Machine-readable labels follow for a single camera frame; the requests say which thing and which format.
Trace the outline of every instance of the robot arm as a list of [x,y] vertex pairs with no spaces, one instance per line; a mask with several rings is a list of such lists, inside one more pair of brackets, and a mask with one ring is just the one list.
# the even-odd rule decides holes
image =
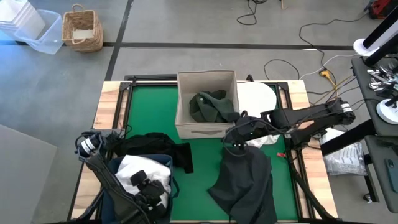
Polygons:
[[[243,147],[246,141],[267,135],[284,134],[290,139],[290,149],[306,145],[311,136],[338,124],[351,124],[355,114],[347,102],[337,98],[327,103],[300,110],[275,109],[261,113],[261,118],[245,116],[243,113],[235,126],[226,132],[224,142]],[[300,125],[313,121],[306,128]]]

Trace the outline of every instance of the red object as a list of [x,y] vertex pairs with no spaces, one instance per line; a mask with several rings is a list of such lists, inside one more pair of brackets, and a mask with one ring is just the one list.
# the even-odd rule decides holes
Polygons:
[[398,5],[397,0],[377,0],[369,7],[372,19],[384,19]]
[[279,157],[286,157],[286,155],[284,153],[281,153],[281,152],[278,152],[276,155],[279,156]]

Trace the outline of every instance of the electrical cable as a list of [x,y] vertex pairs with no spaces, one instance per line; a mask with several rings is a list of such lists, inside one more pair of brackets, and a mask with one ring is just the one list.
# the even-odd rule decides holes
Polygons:
[[331,76],[333,77],[333,82],[334,82],[334,85],[335,85],[335,87],[336,87],[336,77],[335,77],[335,74],[333,74],[333,72],[331,72],[331,70],[328,70],[328,71],[330,72]]
[[362,100],[358,100],[357,102],[353,103],[353,104],[351,105],[351,107],[355,106],[355,104],[357,104],[357,103],[359,103],[359,102],[362,102],[362,101],[364,101],[364,100],[374,100],[374,101],[377,101],[378,103],[380,102],[379,100],[373,99],[373,98],[363,98]]
[[359,88],[359,86],[357,86],[357,87],[354,87],[354,88],[350,88],[350,89],[348,89],[348,90],[346,90],[346,91],[344,91],[344,92],[342,92],[342,93],[340,93],[340,96],[342,95],[342,94],[344,94],[344,93],[346,93],[346,92],[348,92],[348,91],[351,91],[351,90],[355,90],[355,89],[357,89],[357,88]]
[[348,131],[348,129],[346,128],[346,126],[339,124],[339,126],[343,127],[346,131]]
[[333,88],[336,89],[336,83],[335,83],[330,77],[324,77],[324,78],[326,78],[326,79],[331,83],[331,85],[333,86]]
[[[250,13],[250,14],[243,15],[243,16],[239,16],[238,18],[236,18],[236,22],[238,22],[238,23],[240,23],[240,24],[242,24],[242,25],[245,25],[245,26],[252,26],[252,25],[256,25],[256,24],[257,24],[257,17],[256,17],[257,5],[258,5],[258,4],[266,3],[268,0],[264,0],[264,1],[252,0],[252,1],[254,2],[254,11],[253,11],[253,9],[250,7],[250,0],[248,0],[248,7],[249,7],[251,13]],[[244,18],[244,17],[246,17],[246,16],[253,16],[254,22],[252,22],[252,23],[245,23],[245,22],[239,21],[241,18]]]
[[[331,57],[329,60],[327,60],[327,61],[324,63],[324,65],[326,65],[326,64],[329,63],[331,60],[333,60],[334,58],[337,58],[337,57],[354,57],[354,56],[359,56],[359,54],[354,54],[354,55],[335,55],[335,56]],[[318,70],[316,70],[316,71],[314,71],[314,72],[304,74],[304,75],[302,75],[302,76],[300,77],[300,80],[301,80],[302,78],[306,77],[307,75],[316,74],[317,72],[319,72],[319,71],[322,70],[322,69],[323,69],[323,66],[320,67]]]
[[123,135],[120,135],[120,134],[119,134],[119,135],[120,135],[120,138],[121,138],[121,139],[126,138],[126,136],[127,136],[131,131],[132,131],[132,126],[131,126],[130,124],[127,124],[127,125],[126,125],[126,132],[125,132]]
[[296,150],[296,157],[294,157],[294,158],[292,159],[292,162],[293,162],[294,160],[296,160],[297,158],[299,158],[299,155],[300,155],[300,153],[301,153],[302,151],[303,151],[303,148],[297,149],[297,150]]
[[321,148],[313,147],[313,146],[310,146],[310,145],[306,145],[306,147],[310,147],[310,148],[312,148],[312,149],[321,149]]
[[354,19],[354,20],[333,19],[332,21],[326,22],[326,23],[312,22],[312,23],[309,23],[309,24],[305,24],[305,25],[302,25],[302,26],[300,27],[300,31],[298,32],[298,36],[300,37],[300,39],[301,39],[302,41],[306,42],[307,44],[311,45],[311,47],[313,47],[314,49],[316,49],[317,51],[319,51],[319,52],[322,53],[322,57],[321,57],[321,61],[320,61],[320,62],[321,62],[321,65],[322,65],[322,69],[327,69],[326,66],[325,66],[325,64],[323,63],[323,58],[325,57],[324,51],[321,50],[321,49],[316,48],[316,47],[315,47],[313,44],[311,44],[309,41],[305,40],[305,39],[301,36],[302,29],[303,29],[304,27],[312,26],[312,25],[326,26],[326,25],[329,25],[329,24],[331,24],[332,22],[335,22],[335,21],[340,21],[340,22],[356,22],[356,21],[361,20],[361,19],[362,19],[363,17],[365,17],[365,16],[366,16],[366,14],[364,14],[364,15],[361,16],[360,18]]
[[316,94],[316,95],[323,95],[323,94],[329,93],[329,91],[324,91],[323,93],[317,93],[317,92],[308,91],[307,93]]
[[289,64],[291,67],[294,68],[294,70],[296,70],[296,72],[297,72],[297,79],[300,78],[300,72],[299,72],[299,70],[298,70],[294,65],[292,65],[290,62],[285,61],[285,60],[282,60],[282,59],[272,59],[272,60],[269,60],[269,61],[264,65],[264,67],[263,67],[263,69],[264,69],[264,74],[266,75],[266,77],[267,77],[268,80],[271,80],[271,79],[270,79],[270,78],[268,77],[268,75],[267,75],[266,66],[267,66],[269,63],[275,62],[275,61],[278,61],[278,62],[285,62],[285,63]]
[[355,108],[355,109],[353,109],[353,111],[356,111],[356,110],[358,110],[362,105],[364,105],[365,104],[365,102],[362,102],[357,108]]
[[[351,75],[349,75],[348,77],[346,77],[345,79],[343,79],[342,81],[340,81],[339,83],[336,84],[336,87],[339,87],[343,82],[347,81],[347,79],[351,78]],[[319,101],[321,101],[322,99],[324,99],[327,95],[329,95],[329,93],[336,91],[335,88],[331,89],[326,95],[324,95],[323,97],[321,97],[319,100],[317,100],[315,104],[317,104]]]
[[[350,81],[347,81],[347,82],[344,83],[339,89],[336,89],[335,92],[337,93],[337,91],[339,91],[340,89],[342,89],[344,86],[350,84],[350,83],[351,83],[352,81],[354,81],[355,79],[356,79],[356,78],[354,77],[354,78],[351,79]],[[348,92],[348,91],[350,91],[350,90],[354,90],[354,89],[356,89],[356,88],[359,88],[359,87],[357,86],[357,87],[355,87],[355,88],[351,88],[351,89],[349,89],[349,90],[344,91],[343,93],[346,93],[346,92]]]

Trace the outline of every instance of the blue bin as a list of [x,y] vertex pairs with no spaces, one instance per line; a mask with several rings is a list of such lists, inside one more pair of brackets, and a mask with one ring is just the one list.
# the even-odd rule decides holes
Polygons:
[[[173,177],[173,159],[171,156],[168,155],[163,155],[163,154],[152,154],[152,155],[140,155],[141,157],[145,157],[148,159],[153,159],[167,167],[170,168],[170,186],[172,189],[172,192],[170,195],[173,195],[172,197],[169,197],[169,206],[167,207],[167,214],[164,218],[161,220],[158,220],[157,223],[169,223],[170,222],[170,212],[172,208],[172,200],[175,197],[178,197],[178,192],[179,192],[179,187],[177,183],[174,181]],[[109,170],[112,172],[112,174],[116,174],[118,172],[120,163],[122,162],[123,157],[118,157],[115,159],[112,159],[109,164]],[[114,213],[114,203],[107,193],[107,191],[104,191],[104,197],[103,197],[103,205],[101,208],[101,219],[103,224],[116,224],[119,223],[116,218],[115,218],[115,213]]]

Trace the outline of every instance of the plastic bag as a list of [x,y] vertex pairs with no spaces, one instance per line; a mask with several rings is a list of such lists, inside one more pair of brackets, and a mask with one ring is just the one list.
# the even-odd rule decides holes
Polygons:
[[[322,136],[320,143],[323,144],[344,132],[328,128],[327,133]],[[356,174],[367,175],[363,158],[362,144],[360,142],[346,146],[339,151],[323,157],[328,175]]]
[[[249,116],[261,118],[261,112],[270,111],[276,107],[276,94],[264,83],[238,83],[239,112],[244,110]],[[247,141],[249,146],[260,148],[263,144],[275,144],[279,135],[264,136]]]

